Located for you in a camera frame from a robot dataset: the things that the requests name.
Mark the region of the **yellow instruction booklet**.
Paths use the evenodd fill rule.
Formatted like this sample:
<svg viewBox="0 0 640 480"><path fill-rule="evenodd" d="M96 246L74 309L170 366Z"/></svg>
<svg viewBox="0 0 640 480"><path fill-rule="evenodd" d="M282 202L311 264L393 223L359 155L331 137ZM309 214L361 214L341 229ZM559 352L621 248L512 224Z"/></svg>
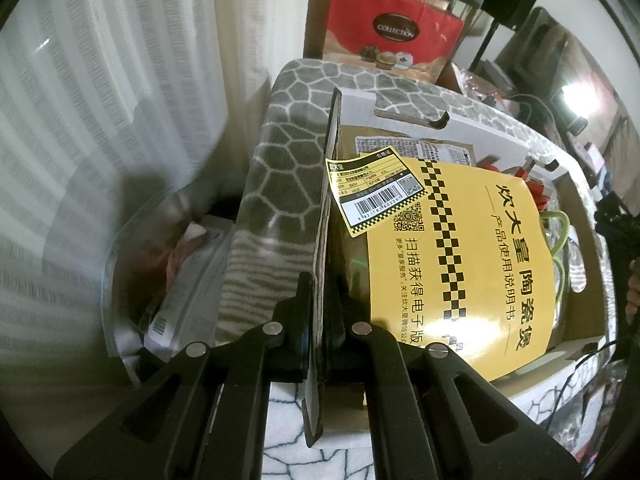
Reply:
<svg viewBox="0 0 640 480"><path fill-rule="evenodd" d="M489 380L546 353L554 265L522 178L390 146L326 175L328 263L368 320L402 344L446 344Z"/></svg>

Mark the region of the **shallow cardboard tray box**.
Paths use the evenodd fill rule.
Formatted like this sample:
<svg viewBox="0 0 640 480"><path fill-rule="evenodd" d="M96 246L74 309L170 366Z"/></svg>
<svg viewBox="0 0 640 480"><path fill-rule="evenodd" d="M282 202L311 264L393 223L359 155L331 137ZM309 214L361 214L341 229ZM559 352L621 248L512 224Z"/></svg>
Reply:
<svg viewBox="0 0 640 480"><path fill-rule="evenodd" d="M613 271L604 238L597 234L596 203L574 157L512 118L499 114L493 124L458 112L439 112L433 119L416 112L388 112L376 106L374 93L337 88L329 112L326 154L351 150L356 138L345 129L358 127L365 146L389 140L401 154L423 156L428 144L464 145L474 162L492 159L512 172L532 162L533 176L551 194L551 203L570 219L566 248L561 252L565 289L554 316L550 351L505 378L495 387L531 420L552 427L568 424L573 408L605 366L611 351L590 358L615 337ZM372 134L367 128L374 128Z"/></svg>

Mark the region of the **gold foil package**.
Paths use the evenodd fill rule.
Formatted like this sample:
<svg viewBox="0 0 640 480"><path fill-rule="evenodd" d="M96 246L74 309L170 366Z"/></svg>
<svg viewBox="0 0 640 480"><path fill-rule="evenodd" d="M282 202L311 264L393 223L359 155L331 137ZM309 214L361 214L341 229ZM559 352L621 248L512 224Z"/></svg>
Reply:
<svg viewBox="0 0 640 480"><path fill-rule="evenodd" d="M358 154L374 152L388 146L394 148L401 157L470 167L475 165L473 149L465 145L399 136L357 136L355 139Z"/></svg>

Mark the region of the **white printed paper sheet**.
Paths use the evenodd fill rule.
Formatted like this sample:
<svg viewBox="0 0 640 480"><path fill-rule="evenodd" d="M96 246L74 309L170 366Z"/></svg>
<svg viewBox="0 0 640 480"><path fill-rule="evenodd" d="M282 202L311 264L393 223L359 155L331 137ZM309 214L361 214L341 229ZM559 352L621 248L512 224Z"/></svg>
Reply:
<svg viewBox="0 0 640 480"><path fill-rule="evenodd" d="M161 361L169 361L192 342L215 343L234 230L233 221L212 216L186 230L189 240L202 233L203 243L182 260L144 335L145 349Z"/></svg>

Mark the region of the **clear plastic storage bin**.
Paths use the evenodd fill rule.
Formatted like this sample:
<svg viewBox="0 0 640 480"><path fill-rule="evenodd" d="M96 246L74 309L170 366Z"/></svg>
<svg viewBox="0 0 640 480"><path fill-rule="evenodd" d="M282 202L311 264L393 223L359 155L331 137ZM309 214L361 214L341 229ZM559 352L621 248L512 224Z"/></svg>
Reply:
<svg viewBox="0 0 640 480"><path fill-rule="evenodd" d="M186 230L205 216L235 224L240 201L238 191L191 184L156 194L117 232L105 263L101 320L108 355L135 386L168 362L145 349L144 335L182 260L203 243L202 233L189 240Z"/></svg>

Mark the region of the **grey white patterned blanket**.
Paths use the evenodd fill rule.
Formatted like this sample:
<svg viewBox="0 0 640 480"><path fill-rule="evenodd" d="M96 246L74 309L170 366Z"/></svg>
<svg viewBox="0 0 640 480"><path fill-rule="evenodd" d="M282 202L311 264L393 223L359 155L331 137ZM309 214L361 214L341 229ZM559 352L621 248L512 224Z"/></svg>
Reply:
<svg viewBox="0 0 640 480"><path fill-rule="evenodd" d="M530 154L550 162L557 148L540 133L505 114L454 92L405 77L318 60L286 64L274 84L255 148L222 285L215 344L228 344L271 318L277 301L293 295L300 272L314 263L319 229L323 156L335 87L373 92L386 112L434 119L443 112L495 128L527 144ZM613 349L578 368L553 417L552 431L594 430L604 408L604 385L626 366L608 364ZM577 422L574 401L593 387L586 426ZM262 461L263 479L374 479L370 448L307 448L303 435L302 387L273 386L271 419Z"/></svg>

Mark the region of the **white striped curtain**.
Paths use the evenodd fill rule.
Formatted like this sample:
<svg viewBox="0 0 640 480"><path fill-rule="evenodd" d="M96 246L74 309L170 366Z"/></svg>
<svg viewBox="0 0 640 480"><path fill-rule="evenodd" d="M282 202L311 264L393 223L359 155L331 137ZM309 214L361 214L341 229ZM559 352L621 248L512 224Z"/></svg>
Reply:
<svg viewBox="0 0 640 480"><path fill-rule="evenodd" d="M308 0L18 0L1 31L1 411L45 472L125 391L105 261L151 198L247 170Z"/></svg>

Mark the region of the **red Collection gift bag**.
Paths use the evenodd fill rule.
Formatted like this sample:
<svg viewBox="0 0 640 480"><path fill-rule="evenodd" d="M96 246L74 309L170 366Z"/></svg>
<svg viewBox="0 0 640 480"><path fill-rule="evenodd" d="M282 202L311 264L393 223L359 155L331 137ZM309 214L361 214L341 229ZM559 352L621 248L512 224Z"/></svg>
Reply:
<svg viewBox="0 0 640 480"><path fill-rule="evenodd" d="M322 58L434 82L462 28L420 0L330 0Z"/></svg>

